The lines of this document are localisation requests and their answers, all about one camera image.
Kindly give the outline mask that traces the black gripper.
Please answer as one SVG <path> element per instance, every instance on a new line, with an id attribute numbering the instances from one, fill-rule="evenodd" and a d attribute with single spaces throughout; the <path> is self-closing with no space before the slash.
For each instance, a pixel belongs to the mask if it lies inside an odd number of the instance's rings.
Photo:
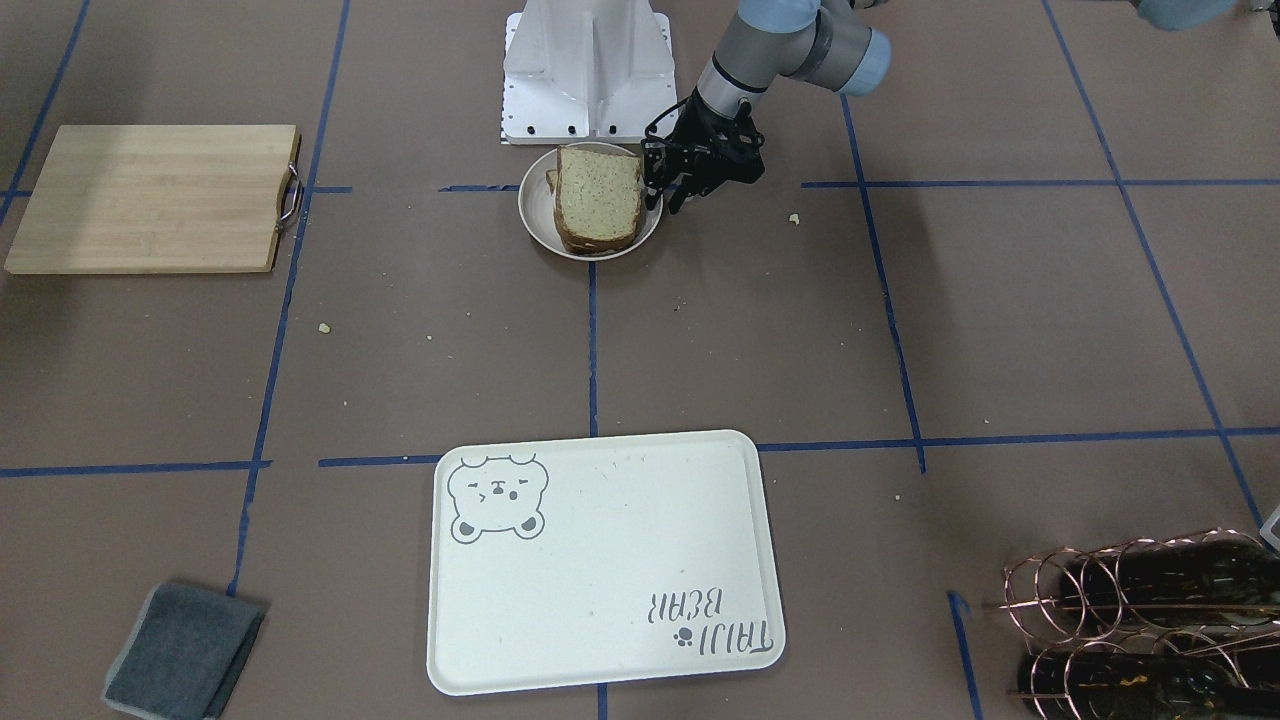
<path id="1" fill-rule="evenodd" d="M 668 187 L 668 213 L 676 215 L 691 196 L 707 196 L 730 181 L 756 182 L 765 137 L 753 110 L 753 101 L 741 97 L 724 117 L 695 90 L 655 117 L 643 136 L 645 209 L 654 209 Z"/>

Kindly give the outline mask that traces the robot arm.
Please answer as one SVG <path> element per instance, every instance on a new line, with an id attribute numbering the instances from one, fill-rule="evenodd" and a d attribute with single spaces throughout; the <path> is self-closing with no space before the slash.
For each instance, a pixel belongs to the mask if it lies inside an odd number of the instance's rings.
<path id="1" fill-rule="evenodd" d="M 676 214 L 691 196 L 764 173 L 754 114 L 778 78 L 865 96 L 887 76 L 887 35 L 864 24 L 870 1 L 741 1 L 687 97 L 660 113 L 643 138 L 644 205 Z"/>

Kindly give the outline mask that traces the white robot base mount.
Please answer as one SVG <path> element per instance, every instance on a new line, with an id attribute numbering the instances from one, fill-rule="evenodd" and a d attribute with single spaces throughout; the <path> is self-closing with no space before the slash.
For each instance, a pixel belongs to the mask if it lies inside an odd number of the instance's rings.
<path id="1" fill-rule="evenodd" d="M 503 143 L 640 143 L 675 126 L 669 18 L 648 1 L 529 1 L 506 19 L 503 72 Z"/>

